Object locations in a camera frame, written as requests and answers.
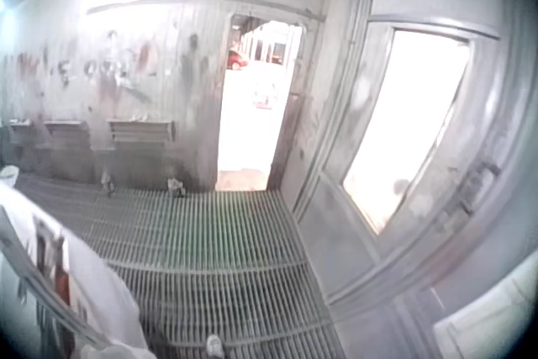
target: window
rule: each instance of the window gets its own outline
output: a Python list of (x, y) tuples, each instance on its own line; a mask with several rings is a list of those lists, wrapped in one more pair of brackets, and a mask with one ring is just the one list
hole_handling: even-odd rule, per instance
[(344, 189), (380, 233), (451, 117), (469, 58), (466, 43), (396, 31), (387, 71)]

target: paint-stained wall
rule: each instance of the paint-stained wall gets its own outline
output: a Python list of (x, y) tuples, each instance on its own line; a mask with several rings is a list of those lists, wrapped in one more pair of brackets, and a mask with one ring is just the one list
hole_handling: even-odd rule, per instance
[(320, 36), (319, 58), (314, 62), (309, 92), (304, 97), (297, 134), (282, 179), (282, 195), (290, 208), (297, 200), (314, 157), (315, 146), (332, 110), (328, 101), (331, 91), (335, 91), (338, 85), (337, 73), (343, 68), (341, 52), (346, 50), (346, 31), (353, 2), (357, 0), (326, 0), (327, 19)]
[[(25, 0), (5, 13), (2, 120), (30, 119), (38, 127), (47, 120), (84, 121), (97, 156), (88, 163), (96, 177), (104, 167), (117, 167), (120, 182), (157, 187), (172, 172), (191, 188), (211, 188), (231, 15), (253, 13), (303, 25), (303, 57), (309, 58), (318, 22), (304, 16), (321, 14), (324, 0), (155, 0), (87, 14), (129, 1)], [(298, 66), (304, 82), (309, 64)], [(121, 164), (111, 161), (117, 147), (107, 119), (172, 121), (173, 140), (164, 151), (150, 152), (152, 160), (127, 170), (125, 156)], [(44, 138), (36, 142), (46, 144)], [(9, 156), (9, 150), (3, 154)], [(148, 166), (162, 167), (153, 172)], [(139, 172), (144, 178), (131, 181)], [(72, 174), (68, 177), (81, 179)]]

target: paint booth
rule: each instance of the paint booth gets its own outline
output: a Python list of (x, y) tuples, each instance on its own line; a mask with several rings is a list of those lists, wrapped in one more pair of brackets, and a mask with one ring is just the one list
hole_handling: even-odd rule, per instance
[[(209, 334), (229, 357), (488, 357), (535, 296), (535, 18), (533, 0), (2, 0), (2, 165), (123, 279), (159, 358)], [(224, 132), (251, 132), (231, 160), (270, 137), (224, 111), (225, 82), (253, 108), (248, 75), (280, 54), (264, 190), (220, 191)]]

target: white sneaker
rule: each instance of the white sneaker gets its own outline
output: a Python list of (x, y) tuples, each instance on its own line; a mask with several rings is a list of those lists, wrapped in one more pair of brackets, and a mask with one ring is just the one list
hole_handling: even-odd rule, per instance
[(206, 350), (209, 357), (218, 357), (224, 359), (224, 349), (220, 338), (216, 335), (210, 335), (206, 342)]

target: floor grate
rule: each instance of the floor grate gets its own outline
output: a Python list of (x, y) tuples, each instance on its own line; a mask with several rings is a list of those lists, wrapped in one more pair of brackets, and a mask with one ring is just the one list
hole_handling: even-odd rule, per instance
[(123, 278), (159, 358), (202, 358), (218, 334), (230, 358), (343, 353), (277, 192), (164, 192), (20, 176), (17, 188)]

